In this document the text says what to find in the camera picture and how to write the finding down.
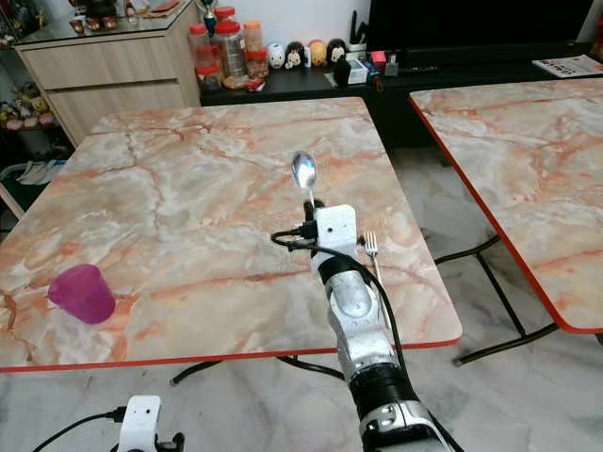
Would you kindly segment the silver metal spoon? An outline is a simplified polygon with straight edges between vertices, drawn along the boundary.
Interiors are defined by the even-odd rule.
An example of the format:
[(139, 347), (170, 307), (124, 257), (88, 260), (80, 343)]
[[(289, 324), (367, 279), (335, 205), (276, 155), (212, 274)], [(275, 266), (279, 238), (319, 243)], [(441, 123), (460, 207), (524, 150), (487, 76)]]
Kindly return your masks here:
[(290, 163), (290, 172), (298, 189), (306, 194), (307, 202), (311, 208), (318, 206), (315, 197), (315, 185), (318, 183), (318, 167), (313, 155), (309, 153), (296, 153)]

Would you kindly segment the silver metal fork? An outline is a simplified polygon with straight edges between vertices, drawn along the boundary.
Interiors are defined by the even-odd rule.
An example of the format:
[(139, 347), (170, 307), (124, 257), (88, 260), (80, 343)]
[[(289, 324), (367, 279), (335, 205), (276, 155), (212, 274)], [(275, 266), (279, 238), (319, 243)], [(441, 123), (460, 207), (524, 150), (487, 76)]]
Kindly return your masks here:
[(371, 264), (373, 264), (373, 272), (376, 280), (378, 280), (380, 284), (384, 285), (378, 260), (380, 254), (380, 244), (378, 236), (373, 232), (373, 230), (367, 230), (365, 232), (365, 236), (363, 236), (363, 246), (365, 246), (367, 257), (369, 257)]

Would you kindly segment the black mug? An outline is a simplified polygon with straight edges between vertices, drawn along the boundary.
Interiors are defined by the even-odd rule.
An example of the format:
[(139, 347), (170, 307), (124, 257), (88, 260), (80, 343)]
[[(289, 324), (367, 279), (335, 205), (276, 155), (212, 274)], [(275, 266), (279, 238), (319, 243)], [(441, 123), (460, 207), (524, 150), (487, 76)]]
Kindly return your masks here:
[(334, 81), (340, 88), (345, 88), (350, 84), (350, 62), (347, 57), (341, 57), (334, 64)]

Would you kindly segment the white and blue box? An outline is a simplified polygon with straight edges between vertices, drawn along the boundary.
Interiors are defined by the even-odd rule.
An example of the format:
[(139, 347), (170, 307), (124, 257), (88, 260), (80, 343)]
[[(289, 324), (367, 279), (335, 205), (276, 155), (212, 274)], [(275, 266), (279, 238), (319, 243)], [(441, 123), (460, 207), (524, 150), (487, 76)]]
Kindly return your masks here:
[(367, 66), (359, 59), (349, 59), (348, 66), (349, 72), (346, 79), (348, 79), (349, 85), (365, 85), (369, 78)]

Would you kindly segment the black and white plush figure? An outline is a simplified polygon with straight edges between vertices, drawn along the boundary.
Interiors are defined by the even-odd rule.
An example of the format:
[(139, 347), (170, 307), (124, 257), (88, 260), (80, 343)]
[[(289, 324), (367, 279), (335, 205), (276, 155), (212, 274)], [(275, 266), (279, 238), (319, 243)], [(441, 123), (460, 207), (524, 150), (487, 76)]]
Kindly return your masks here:
[(285, 70), (294, 70), (304, 65), (307, 61), (305, 51), (306, 47), (301, 42), (290, 42), (285, 47), (285, 63), (283, 68)]

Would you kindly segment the small red-lidded jar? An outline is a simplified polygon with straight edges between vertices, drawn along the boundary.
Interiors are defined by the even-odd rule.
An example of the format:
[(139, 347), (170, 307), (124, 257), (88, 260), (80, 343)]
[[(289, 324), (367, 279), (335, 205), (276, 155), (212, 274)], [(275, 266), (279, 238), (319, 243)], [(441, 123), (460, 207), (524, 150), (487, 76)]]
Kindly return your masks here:
[(270, 70), (268, 49), (264, 47), (247, 49), (245, 52), (245, 64), (247, 76), (258, 79), (266, 78)]
[(194, 70), (197, 74), (200, 88), (204, 93), (216, 93), (223, 90), (222, 69), (216, 63), (199, 65)]

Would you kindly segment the yellow plush figure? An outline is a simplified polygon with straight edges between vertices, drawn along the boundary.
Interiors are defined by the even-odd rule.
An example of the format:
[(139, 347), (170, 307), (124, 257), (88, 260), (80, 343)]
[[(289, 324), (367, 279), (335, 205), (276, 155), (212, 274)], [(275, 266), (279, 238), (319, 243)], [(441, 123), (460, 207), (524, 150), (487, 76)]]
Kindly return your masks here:
[(328, 63), (328, 46), (323, 40), (311, 40), (307, 43), (307, 55), (309, 56), (310, 66), (320, 68)]

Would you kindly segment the black-haired plush figure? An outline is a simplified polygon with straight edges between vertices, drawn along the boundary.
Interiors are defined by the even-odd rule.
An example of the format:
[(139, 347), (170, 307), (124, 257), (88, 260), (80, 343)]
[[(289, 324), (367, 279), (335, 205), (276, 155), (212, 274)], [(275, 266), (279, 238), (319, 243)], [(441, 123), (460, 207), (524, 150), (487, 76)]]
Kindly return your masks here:
[(349, 54), (349, 45), (343, 39), (332, 39), (327, 43), (327, 63), (329, 65), (339, 64)]

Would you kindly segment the purple plastic cup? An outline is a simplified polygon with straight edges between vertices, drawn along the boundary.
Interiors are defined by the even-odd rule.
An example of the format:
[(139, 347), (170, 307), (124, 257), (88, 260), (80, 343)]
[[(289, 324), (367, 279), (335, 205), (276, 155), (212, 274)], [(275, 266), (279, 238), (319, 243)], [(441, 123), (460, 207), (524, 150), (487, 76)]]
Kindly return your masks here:
[(103, 323), (115, 314), (115, 296), (100, 268), (90, 264), (60, 272), (49, 283), (48, 298), (65, 313), (90, 326)]

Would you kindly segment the orange-lidded plastic jar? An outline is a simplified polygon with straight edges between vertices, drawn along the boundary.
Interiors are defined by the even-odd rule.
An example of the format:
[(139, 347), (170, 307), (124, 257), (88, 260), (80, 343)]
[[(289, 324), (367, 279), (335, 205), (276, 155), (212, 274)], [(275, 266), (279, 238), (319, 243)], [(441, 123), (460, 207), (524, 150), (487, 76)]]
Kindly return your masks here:
[(244, 48), (247, 52), (257, 52), (264, 48), (263, 27), (260, 21), (242, 23), (244, 29)]

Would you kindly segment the light wooden cabinet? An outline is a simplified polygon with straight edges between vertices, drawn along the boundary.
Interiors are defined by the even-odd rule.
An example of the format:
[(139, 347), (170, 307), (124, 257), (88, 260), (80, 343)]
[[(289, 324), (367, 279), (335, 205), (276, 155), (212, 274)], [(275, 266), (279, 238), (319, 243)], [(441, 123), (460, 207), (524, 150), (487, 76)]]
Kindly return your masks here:
[(187, 39), (193, 0), (167, 16), (120, 19), (115, 30), (79, 35), (57, 21), (14, 46), (57, 121), (78, 145), (98, 120), (123, 111), (198, 106), (200, 88)]

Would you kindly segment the dark red figurine set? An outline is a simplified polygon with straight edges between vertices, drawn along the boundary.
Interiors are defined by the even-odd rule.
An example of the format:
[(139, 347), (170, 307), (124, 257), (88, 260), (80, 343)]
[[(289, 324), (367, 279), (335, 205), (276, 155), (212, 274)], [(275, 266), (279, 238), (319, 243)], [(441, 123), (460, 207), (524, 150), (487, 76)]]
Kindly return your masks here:
[(100, 33), (117, 29), (116, 0), (72, 0), (74, 15), (69, 25), (77, 34)]

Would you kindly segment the plush toys on shelf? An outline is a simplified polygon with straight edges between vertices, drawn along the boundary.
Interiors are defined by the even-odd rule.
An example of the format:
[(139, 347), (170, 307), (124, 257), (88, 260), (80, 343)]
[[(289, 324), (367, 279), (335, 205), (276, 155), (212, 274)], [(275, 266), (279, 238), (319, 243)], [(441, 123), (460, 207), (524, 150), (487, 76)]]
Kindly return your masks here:
[(0, 120), (9, 132), (57, 126), (57, 117), (34, 82), (13, 88), (14, 98), (0, 103)]

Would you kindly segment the red and white magazine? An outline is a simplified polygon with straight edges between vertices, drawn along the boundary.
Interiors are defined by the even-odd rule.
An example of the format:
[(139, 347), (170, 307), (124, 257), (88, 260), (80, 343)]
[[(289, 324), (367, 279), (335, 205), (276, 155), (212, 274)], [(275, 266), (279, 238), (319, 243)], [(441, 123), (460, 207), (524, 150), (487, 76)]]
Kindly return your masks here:
[(532, 60), (531, 64), (559, 78), (603, 76), (603, 63), (589, 55), (547, 57)]

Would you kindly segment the black metal table leg frame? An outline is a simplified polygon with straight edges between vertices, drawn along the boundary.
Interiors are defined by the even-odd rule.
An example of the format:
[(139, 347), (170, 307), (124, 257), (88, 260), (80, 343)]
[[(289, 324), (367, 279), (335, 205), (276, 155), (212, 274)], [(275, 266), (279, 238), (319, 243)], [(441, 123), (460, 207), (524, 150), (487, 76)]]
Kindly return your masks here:
[(557, 326), (556, 323), (550, 323), (547, 324), (547, 326), (538, 329), (538, 331), (526, 331), (524, 324), (522, 324), (521, 319), (518, 318), (518, 314), (513, 308), (512, 303), (509, 301), (507, 294), (505, 294), (504, 290), (501, 289), (501, 285), (495, 276), (494, 271), (491, 270), (490, 266), (488, 266), (486, 262), (485, 257), (483, 257), (483, 254), (486, 250), (490, 250), (492, 246), (499, 244), (500, 241), (501, 237), (494, 235), (490, 238), (487, 238), (486, 241), (483, 241), (482, 244), (479, 244), (478, 246), (470, 247), (468, 250), (461, 250), (461, 252), (440, 255), (440, 257), (434, 259), (434, 262), (437, 266), (439, 266), (439, 264), (451, 262), (451, 260), (462, 259), (465, 257), (474, 257), (477, 259), (479, 267), (481, 267), (482, 271), (485, 272), (488, 281), (490, 281), (492, 288), (495, 290), (496, 296), (499, 298), (500, 305), (504, 307), (505, 311), (507, 311), (510, 322), (512, 322), (513, 328), (518, 334), (516, 339), (505, 341), (505, 343), (499, 343), (498, 345), (488, 346), (487, 348), (473, 350), (473, 352), (466, 353), (464, 356), (453, 358), (451, 361), (453, 366), (461, 367), (465, 364), (475, 362), (478, 359), (495, 356), (495, 354), (505, 352), (505, 350), (526, 346), (530, 343), (534, 343), (534, 341), (543, 339), (543, 337), (547, 337), (554, 331), (560, 330), (560, 327)]
[[(279, 361), (284, 362), (285, 364), (288, 364), (290, 366), (298, 367), (298, 369), (310, 371), (310, 373), (319, 373), (319, 374), (331, 376), (331, 378), (340, 379), (340, 380), (343, 380), (345, 378), (343, 373), (340, 373), (339, 370), (335, 370), (332, 367), (327, 367), (324, 365), (310, 364), (307, 362), (303, 362), (302, 359), (299, 359), (297, 356), (277, 357), (277, 359), (279, 359)], [(182, 382), (182, 380), (189, 378), (189, 376), (198, 374), (198, 373), (200, 373), (200, 371), (204, 371), (204, 370), (208, 369), (208, 367), (214, 367), (216, 365), (219, 365), (220, 363), (222, 363), (222, 362), (221, 361), (205, 362), (205, 363), (200, 363), (200, 364), (194, 364), (190, 367), (186, 367), (185, 370), (182, 370), (181, 373), (178, 373), (176, 376), (173, 376), (173, 378), (170, 379), (169, 385), (170, 386), (178, 386), (178, 384), (180, 384)]]

